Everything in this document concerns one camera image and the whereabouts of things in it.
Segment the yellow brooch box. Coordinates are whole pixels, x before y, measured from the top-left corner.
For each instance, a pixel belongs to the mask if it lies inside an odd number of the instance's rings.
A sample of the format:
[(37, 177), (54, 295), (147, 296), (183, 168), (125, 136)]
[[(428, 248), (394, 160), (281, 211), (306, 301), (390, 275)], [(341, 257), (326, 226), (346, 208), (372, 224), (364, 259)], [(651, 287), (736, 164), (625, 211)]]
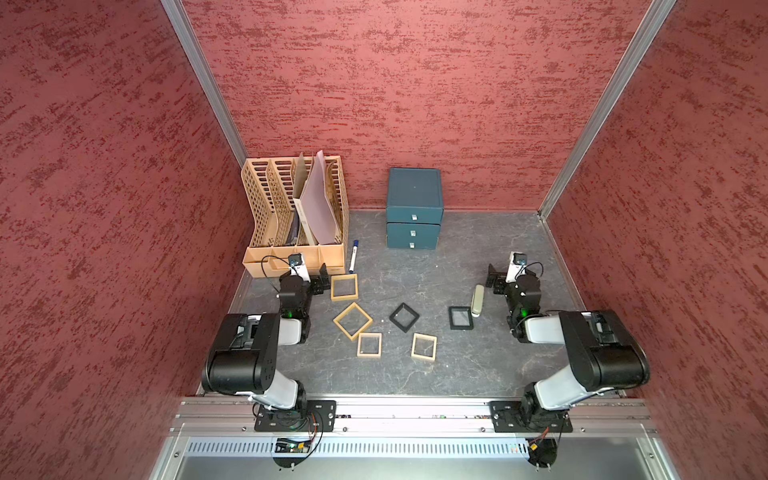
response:
[(358, 298), (359, 288), (356, 274), (335, 275), (331, 277), (331, 300), (333, 302), (355, 301)]

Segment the yellow brooch box diamond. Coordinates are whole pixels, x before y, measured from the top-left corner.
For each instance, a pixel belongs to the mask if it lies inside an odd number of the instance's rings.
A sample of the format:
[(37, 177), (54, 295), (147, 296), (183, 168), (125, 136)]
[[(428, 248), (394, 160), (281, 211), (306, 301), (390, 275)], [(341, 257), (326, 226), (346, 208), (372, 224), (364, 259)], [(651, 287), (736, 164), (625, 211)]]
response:
[(356, 341), (361, 333), (366, 332), (373, 325), (374, 320), (356, 302), (353, 302), (333, 319), (333, 323), (350, 341)]

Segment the teal top drawer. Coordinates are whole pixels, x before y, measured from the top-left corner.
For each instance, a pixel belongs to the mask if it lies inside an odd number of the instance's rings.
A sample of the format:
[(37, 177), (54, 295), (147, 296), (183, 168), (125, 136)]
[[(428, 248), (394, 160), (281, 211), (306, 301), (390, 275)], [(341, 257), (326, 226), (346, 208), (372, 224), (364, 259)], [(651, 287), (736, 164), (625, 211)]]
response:
[(388, 206), (386, 208), (388, 223), (442, 223), (444, 209), (442, 207), (421, 206)]

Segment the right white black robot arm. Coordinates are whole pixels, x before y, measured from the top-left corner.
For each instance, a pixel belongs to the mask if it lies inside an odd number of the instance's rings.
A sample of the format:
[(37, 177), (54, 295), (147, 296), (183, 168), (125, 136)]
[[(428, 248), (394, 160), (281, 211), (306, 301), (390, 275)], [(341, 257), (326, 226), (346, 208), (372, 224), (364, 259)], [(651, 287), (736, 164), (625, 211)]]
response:
[(510, 332), (519, 342), (561, 345), (567, 354), (565, 367), (525, 387), (517, 408), (524, 422), (650, 380), (644, 350), (614, 311), (542, 312), (540, 278), (523, 265), (512, 265), (505, 273), (489, 266), (486, 285), (505, 297)]

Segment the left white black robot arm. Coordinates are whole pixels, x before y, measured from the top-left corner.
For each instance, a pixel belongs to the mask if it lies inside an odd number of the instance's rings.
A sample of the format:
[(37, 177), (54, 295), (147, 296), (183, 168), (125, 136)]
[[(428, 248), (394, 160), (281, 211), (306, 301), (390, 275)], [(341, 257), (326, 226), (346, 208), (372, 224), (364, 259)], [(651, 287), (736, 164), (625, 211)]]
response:
[(277, 311), (224, 317), (204, 364), (201, 386), (206, 393), (246, 396), (269, 411), (304, 417), (305, 389), (278, 371), (278, 348), (307, 341), (312, 298), (328, 290), (331, 281), (326, 266), (312, 275), (296, 255), (287, 264), (289, 271), (279, 278)]

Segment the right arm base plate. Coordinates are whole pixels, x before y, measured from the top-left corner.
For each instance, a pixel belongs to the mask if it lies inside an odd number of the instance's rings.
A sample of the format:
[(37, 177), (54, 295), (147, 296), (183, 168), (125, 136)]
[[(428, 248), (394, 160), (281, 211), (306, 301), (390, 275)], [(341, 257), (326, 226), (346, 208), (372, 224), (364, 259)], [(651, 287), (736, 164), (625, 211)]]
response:
[(538, 435), (545, 430), (572, 433), (568, 410), (546, 410), (527, 401), (491, 401), (490, 419), (495, 433)]

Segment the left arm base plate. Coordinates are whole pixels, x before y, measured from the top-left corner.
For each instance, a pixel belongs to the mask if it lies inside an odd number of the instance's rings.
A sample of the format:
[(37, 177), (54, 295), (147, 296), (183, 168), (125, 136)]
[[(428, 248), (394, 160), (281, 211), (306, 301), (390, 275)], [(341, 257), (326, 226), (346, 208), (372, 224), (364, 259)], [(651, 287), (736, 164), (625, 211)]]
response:
[(295, 409), (267, 409), (255, 412), (255, 432), (327, 433), (334, 430), (337, 413), (335, 400), (300, 401)]

